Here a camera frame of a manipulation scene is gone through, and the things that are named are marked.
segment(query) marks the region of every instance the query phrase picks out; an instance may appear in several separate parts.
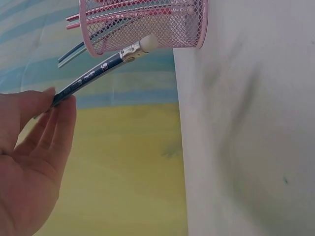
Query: mesh cup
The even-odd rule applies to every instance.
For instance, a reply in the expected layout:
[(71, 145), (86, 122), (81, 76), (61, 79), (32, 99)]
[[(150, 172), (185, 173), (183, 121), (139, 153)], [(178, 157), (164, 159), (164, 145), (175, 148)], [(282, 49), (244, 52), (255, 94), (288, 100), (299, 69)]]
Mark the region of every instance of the mesh cup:
[(80, 0), (80, 26), (93, 57), (155, 34), (161, 48), (200, 48), (208, 0)]

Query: striped fabric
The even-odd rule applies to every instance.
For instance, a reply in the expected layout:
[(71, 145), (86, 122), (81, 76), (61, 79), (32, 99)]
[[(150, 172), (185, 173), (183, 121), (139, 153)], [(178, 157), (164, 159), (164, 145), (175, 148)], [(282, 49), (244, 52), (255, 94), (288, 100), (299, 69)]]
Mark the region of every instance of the striped fabric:
[[(0, 92), (62, 89), (104, 60), (87, 52), (65, 67), (57, 59), (82, 41), (65, 18), (78, 0), (1, 0)], [(100, 78), (77, 94), (79, 108), (177, 102), (173, 52), (160, 49)]]

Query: finger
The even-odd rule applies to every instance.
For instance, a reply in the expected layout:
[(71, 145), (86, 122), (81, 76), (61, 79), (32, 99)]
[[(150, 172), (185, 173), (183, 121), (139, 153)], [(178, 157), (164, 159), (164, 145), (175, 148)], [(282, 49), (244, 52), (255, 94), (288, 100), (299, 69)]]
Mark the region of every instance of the finger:
[(38, 145), (49, 122), (52, 111), (49, 111), (39, 119), (26, 138), (15, 148), (14, 153), (18, 155), (29, 155)]
[(58, 181), (60, 181), (72, 146), (76, 121), (74, 96), (61, 102), (55, 109), (58, 111), (58, 117), (50, 148), (48, 150), (36, 148), (31, 155), (45, 159), (58, 173)]
[(44, 92), (25, 91), (14, 94), (20, 109), (20, 131), (31, 118), (49, 110), (55, 93), (55, 88), (49, 88)]
[(46, 125), (44, 133), (38, 142), (37, 148), (39, 149), (39, 151), (48, 151), (49, 150), (51, 143), (52, 143), (53, 136), (55, 134), (58, 115), (59, 115), (59, 110), (53, 109), (53, 112), (50, 116), (48, 124)]

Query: white eraser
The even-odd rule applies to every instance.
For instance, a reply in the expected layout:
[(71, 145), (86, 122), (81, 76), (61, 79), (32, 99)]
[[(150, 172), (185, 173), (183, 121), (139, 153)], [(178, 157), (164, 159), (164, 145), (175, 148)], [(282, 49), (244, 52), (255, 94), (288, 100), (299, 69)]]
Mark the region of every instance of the white eraser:
[(151, 52), (158, 47), (158, 38), (154, 34), (145, 36), (140, 40), (140, 47), (145, 53)]

